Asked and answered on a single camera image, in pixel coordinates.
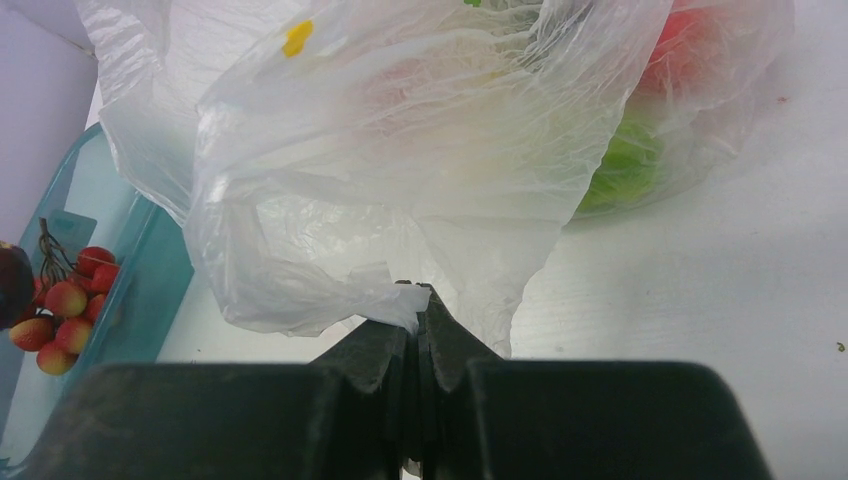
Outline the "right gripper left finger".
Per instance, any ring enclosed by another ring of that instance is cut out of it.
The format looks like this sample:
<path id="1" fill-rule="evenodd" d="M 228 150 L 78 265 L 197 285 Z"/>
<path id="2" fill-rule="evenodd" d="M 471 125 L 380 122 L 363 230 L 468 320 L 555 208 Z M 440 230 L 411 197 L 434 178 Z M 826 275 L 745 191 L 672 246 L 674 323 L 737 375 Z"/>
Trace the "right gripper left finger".
<path id="1" fill-rule="evenodd" d="M 419 289 L 306 364 L 112 364 L 56 407 L 24 479 L 397 479 L 418 453 Z"/>

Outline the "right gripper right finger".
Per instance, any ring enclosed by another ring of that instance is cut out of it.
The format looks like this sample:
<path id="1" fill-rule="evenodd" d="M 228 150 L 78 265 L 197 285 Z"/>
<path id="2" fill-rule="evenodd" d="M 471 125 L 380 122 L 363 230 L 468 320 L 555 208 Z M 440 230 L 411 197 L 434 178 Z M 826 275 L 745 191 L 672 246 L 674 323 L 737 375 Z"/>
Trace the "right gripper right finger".
<path id="1" fill-rule="evenodd" d="M 507 360 L 419 316 L 427 479 L 768 479 L 729 386 L 678 361 Z"/>

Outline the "clear plastic bag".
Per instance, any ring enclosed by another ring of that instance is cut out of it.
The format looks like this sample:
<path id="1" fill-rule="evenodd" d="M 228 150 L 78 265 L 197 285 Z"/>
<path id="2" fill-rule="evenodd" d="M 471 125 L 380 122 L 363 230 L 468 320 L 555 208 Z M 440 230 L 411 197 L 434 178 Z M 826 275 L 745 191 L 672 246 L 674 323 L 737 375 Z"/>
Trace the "clear plastic bag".
<path id="1" fill-rule="evenodd" d="M 431 284 L 499 353 L 571 220 L 735 157 L 790 1 L 715 8 L 704 88 L 641 95 L 676 1 L 80 1 L 117 169 L 181 227 L 223 318 L 316 336 Z M 665 145 L 576 216 L 622 117 Z"/>

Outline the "red fake apple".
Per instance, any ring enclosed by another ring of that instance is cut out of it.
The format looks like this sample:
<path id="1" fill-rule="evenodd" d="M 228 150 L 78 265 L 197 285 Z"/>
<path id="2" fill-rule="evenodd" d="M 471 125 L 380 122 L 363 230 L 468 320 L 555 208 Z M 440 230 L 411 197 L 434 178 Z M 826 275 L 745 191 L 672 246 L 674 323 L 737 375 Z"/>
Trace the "red fake apple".
<path id="1" fill-rule="evenodd" d="M 712 6 L 673 4 L 639 80 L 641 95 L 684 95 L 704 88 L 720 53 Z"/>

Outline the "green fake fruit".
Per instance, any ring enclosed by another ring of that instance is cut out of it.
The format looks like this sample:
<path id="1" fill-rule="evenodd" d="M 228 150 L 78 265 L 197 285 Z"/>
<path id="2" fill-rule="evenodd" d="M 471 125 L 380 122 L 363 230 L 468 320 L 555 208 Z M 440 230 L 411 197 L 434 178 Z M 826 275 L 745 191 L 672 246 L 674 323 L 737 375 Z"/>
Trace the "green fake fruit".
<path id="1" fill-rule="evenodd" d="M 642 118 L 625 115 L 610 139 L 576 216 L 635 206 L 654 190 L 664 143 Z"/>

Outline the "red fake berry cluster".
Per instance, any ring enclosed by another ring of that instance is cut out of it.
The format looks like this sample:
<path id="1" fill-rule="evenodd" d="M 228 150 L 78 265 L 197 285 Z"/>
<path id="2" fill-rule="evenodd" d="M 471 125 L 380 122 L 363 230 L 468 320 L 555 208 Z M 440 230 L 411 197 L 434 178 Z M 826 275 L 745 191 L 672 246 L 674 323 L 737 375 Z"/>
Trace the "red fake berry cluster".
<path id="1" fill-rule="evenodd" d="M 31 260 L 18 246 L 1 244 L 1 329 L 20 350 L 36 355 L 42 373 L 68 373 L 86 348 L 121 265 L 101 246 L 74 250 L 38 220 Z"/>

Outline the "teal plastic tray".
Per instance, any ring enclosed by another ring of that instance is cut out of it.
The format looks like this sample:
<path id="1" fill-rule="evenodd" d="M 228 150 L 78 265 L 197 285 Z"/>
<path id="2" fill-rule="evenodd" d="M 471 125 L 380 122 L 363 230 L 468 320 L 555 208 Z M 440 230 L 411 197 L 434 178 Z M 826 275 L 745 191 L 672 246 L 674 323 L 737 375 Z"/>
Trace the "teal plastic tray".
<path id="1" fill-rule="evenodd" d="M 36 356 L 1 335 L 1 476 L 20 479 L 56 403 L 98 364 L 153 362 L 193 276 L 180 227 L 116 171 L 100 125 L 88 128 L 60 162 L 19 241 L 40 265 L 39 221 L 72 252 L 110 250 L 120 272 L 86 349 L 66 374 L 51 376 Z"/>

